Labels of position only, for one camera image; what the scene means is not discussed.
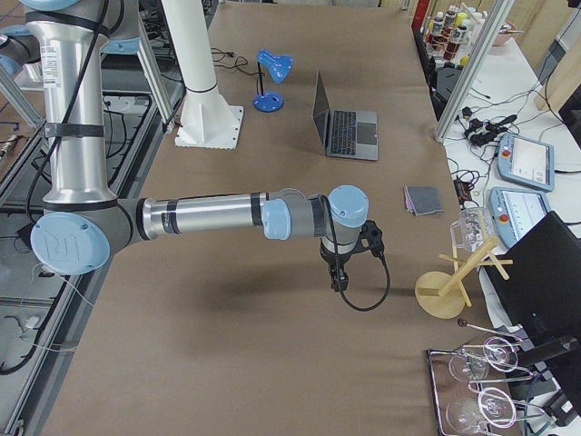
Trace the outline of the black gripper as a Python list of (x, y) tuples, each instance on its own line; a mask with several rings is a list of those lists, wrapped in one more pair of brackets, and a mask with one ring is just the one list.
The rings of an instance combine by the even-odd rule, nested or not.
[(323, 238), (320, 243), (320, 255), (329, 265), (331, 288), (335, 292), (346, 291), (349, 285), (349, 276), (345, 269), (345, 264), (352, 255), (370, 252), (374, 257), (384, 262), (383, 232), (373, 220), (367, 220), (359, 231), (359, 236), (354, 246), (345, 249), (344, 246), (334, 247), (334, 242), (328, 244)]

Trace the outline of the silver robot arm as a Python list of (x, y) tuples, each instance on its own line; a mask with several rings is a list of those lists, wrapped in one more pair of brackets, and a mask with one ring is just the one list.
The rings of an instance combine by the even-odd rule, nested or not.
[(10, 76), (25, 71), (33, 83), (42, 82), (40, 45), (25, 25), (1, 29), (1, 66)]
[(25, 20), (40, 44), (52, 187), (30, 241), (37, 259), (61, 275), (101, 268), (116, 253), (163, 234), (260, 227), (271, 240), (320, 239), (332, 288), (345, 292), (346, 262), (382, 258), (382, 233), (360, 188), (341, 185), (307, 197), (294, 189), (156, 201), (121, 199), (108, 184), (101, 54), (144, 46), (134, 1), (27, 1)]

